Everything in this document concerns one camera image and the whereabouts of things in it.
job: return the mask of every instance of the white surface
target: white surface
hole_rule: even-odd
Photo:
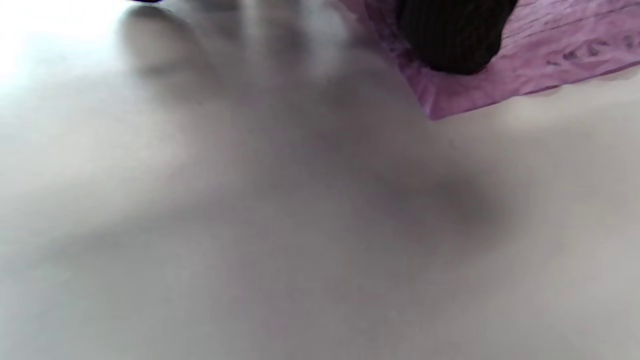
[[[640,354],[637,70],[434,123],[321,0],[1,6],[0,358]]]

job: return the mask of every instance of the dark object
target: dark object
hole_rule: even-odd
[[[400,32],[435,71],[473,75],[500,51],[518,0],[398,0]]]

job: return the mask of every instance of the purple cloth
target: purple cloth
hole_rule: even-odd
[[[396,0],[341,0],[378,36],[432,119],[640,63],[640,0],[520,0],[498,56],[482,73],[430,71],[394,18]]]

